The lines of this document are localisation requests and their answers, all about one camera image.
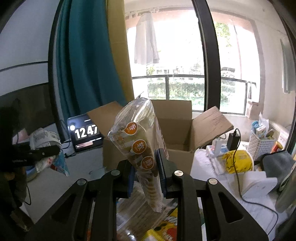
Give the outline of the clear cookie sleeve package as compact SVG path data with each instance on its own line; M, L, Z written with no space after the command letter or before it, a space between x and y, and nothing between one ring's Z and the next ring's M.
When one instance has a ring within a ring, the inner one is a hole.
M163 194L156 151L161 148L166 157L169 154L152 101L139 97L127 104L117 114L108 138L135 167L148 205L161 212Z

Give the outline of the blue snack bag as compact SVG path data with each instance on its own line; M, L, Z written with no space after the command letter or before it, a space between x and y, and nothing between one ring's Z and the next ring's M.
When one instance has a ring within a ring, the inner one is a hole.
M48 131L39 128L30 135L30 148L33 150L44 147L58 146L59 154L50 154L48 157L42 157L40 161L35 164L36 171L42 172L46 168L51 168L54 171L69 176L69 170L65 161L62 145L58 134L53 131Z

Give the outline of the yellow snack bag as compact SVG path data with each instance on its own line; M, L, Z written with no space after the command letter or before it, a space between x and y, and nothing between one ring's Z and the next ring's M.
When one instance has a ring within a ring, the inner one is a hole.
M177 240L178 208L172 209L168 215L153 229L142 237L143 241L176 241Z

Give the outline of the open cardboard box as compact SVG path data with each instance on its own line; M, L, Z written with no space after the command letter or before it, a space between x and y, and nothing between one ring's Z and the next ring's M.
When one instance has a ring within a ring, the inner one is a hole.
M152 100L154 111L163 134L169 160L179 170L190 174L196 149L208 145L215 138L233 130L234 126L214 106L197 117L192 117L192 103L186 100ZM122 106L113 101L95 108L87 115L104 136L103 165L107 171L115 169L125 159L107 138L115 117Z

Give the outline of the tablet showing clock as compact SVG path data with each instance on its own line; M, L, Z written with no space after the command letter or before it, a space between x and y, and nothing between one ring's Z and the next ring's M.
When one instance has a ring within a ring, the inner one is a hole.
M67 127L76 153L102 147L104 136L87 114L68 118Z

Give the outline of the yellow crumpled bag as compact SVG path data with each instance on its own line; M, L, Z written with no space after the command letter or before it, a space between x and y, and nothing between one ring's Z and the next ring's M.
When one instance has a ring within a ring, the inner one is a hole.
M225 169L229 174L254 170L253 158L245 150L229 151L223 155L222 160L225 162Z

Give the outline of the black power adapter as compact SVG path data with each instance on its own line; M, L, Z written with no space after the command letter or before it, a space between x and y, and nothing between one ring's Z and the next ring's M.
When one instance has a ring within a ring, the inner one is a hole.
M227 149L229 151L236 150L239 145L240 136L236 133L230 133L227 140Z

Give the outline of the white paper box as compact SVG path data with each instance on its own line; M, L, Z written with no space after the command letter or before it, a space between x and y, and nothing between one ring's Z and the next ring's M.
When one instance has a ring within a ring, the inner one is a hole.
M243 198L266 196L278 184L276 177L267 177L265 171L248 171L239 175L240 193Z

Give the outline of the white lattice basket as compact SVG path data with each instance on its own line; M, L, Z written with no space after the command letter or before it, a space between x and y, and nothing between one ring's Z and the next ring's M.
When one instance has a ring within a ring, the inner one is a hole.
M258 160L262 155L269 154L274 146L275 139L260 139L254 132L251 132L247 151L254 161Z

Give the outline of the teal curtain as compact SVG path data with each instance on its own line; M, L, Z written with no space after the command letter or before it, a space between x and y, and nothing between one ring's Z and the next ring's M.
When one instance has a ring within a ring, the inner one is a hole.
M105 1L64 1L56 65L64 119L113 101L126 104L111 53Z

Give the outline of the grey cloth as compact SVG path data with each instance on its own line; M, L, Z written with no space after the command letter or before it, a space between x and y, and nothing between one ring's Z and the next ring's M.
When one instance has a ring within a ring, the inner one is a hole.
M264 154L260 159L261 168L268 178L277 178L281 182L291 171L295 160L286 150Z

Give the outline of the steel thermos bottle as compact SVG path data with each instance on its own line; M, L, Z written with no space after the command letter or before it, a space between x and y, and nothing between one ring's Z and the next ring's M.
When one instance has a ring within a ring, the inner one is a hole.
M277 212L283 213L295 201L295 163L279 187L280 195L276 200Z

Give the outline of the hanging grey shirt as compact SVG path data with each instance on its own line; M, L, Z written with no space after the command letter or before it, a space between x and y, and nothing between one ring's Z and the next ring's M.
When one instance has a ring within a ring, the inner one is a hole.
M142 15L136 25L134 62L141 65L159 62L152 13Z

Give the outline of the yellow curtain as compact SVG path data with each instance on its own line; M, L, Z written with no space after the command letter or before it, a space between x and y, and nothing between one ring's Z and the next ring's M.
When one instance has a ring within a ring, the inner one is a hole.
M106 1L106 13L112 57L125 99L129 102L134 99L134 93L127 45L124 1Z

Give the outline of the black window frame post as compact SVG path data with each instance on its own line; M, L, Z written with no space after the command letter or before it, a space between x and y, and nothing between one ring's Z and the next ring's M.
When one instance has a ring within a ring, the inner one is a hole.
M201 35L204 55L205 101L204 110L220 107L221 72L216 31L206 0L193 0Z

